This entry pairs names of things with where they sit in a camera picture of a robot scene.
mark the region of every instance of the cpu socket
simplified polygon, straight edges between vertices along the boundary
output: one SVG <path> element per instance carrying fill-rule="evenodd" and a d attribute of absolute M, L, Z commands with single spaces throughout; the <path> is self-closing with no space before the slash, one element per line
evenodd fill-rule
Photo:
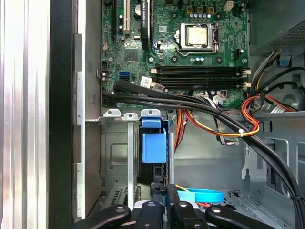
<path fill-rule="evenodd" d="M 182 56 L 219 52 L 218 23 L 181 23 L 174 37 L 179 45 L 177 52 Z"/>

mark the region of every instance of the screw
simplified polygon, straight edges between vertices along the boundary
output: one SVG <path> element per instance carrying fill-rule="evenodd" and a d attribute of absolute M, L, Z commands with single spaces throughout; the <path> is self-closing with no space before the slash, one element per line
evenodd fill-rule
<path fill-rule="evenodd" d="M 212 211 L 215 212 L 215 213 L 219 213 L 219 212 L 220 212 L 220 209 L 219 209 L 219 208 L 216 208 L 216 207 L 212 207 Z"/>
<path fill-rule="evenodd" d="M 183 208 L 187 206 L 185 202 L 180 202 L 179 205 Z"/>
<path fill-rule="evenodd" d="M 123 207 L 117 207 L 116 212 L 124 212 L 125 209 Z"/>

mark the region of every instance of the blue plastic clip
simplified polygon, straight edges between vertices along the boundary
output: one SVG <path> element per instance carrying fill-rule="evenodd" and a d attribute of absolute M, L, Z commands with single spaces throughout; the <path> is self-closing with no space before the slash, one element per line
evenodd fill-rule
<path fill-rule="evenodd" d="M 216 190 L 187 188 L 189 192 L 178 191 L 180 201 L 199 203 L 220 203 L 224 201 L 224 193 Z"/>
<path fill-rule="evenodd" d="M 144 133 L 142 135 L 142 162 L 165 163 L 166 162 L 166 130 L 161 127 L 160 118 L 143 118 L 143 128 L 161 129 L 161 133 Z"/>

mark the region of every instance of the ram slot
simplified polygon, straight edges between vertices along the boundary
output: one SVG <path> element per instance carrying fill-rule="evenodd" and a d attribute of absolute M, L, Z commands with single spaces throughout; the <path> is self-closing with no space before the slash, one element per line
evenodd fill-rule
<path fill-rule="evenodd" d="M 112 40 L 116 42 L 117 33 L 118 33 L 118 21 L 117 21 L 117 14 L 118 14 L 118 2 L 117 0 L 113 0 L 112 3 L 112 18 L 111 18 L 111 30 L 112 30 Z"/>
<path fill-rule="evenodd" d="M 242 70 L 236 67 L 191 67 L 191 66 L 159 66 L 157 75 L 166 77 L 237 77 Z"/>
<path fill-rule="evenodd" d="M 130 34 L 130 0 L 124 0 L 124 25 L 125 34 Z"/>
<path fill-rule="evenodd" d="M 242 79 L 221 78 L 221 79 L 204 79 L 204 78 L 163 78 L 158 77 L 156 80 L 167 89 L 171 90 L 190 90 L 196 85 L 202 85 L 209 90 L 225 90 L 241 88 Z"/>

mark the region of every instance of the black ram slot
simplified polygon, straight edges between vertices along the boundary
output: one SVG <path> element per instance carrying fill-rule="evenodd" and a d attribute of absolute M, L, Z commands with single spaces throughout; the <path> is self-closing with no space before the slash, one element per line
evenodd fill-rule
<path fill-rule="evenodd" d="M 225 89 L 237 89 L 241 88 L 242 79 L 207 79 L 207 78 L 157 78 L 157 82 L 163 85 L 167 89 L 172 90 L 190 90 L 196 85 L 203 85 L 207 89 L 211 90 L 225 90 Z"/>
<path fill-rule="evenodd" d="M 111 32 L 112 32 L 112 40 L 116 43 L 118 28 L 117 28 L 117 14 L 118 14 L 118 2 L 117 0 L 113 0 L 112 3 L 112 19 L 111 19 Z"/>
<path fill-rule="evenodd" d="M 237 77 L 242 69 L 236 67 L 205 67 L 205 66 L 159 66 L 158 76 L 166 77 Z"/>

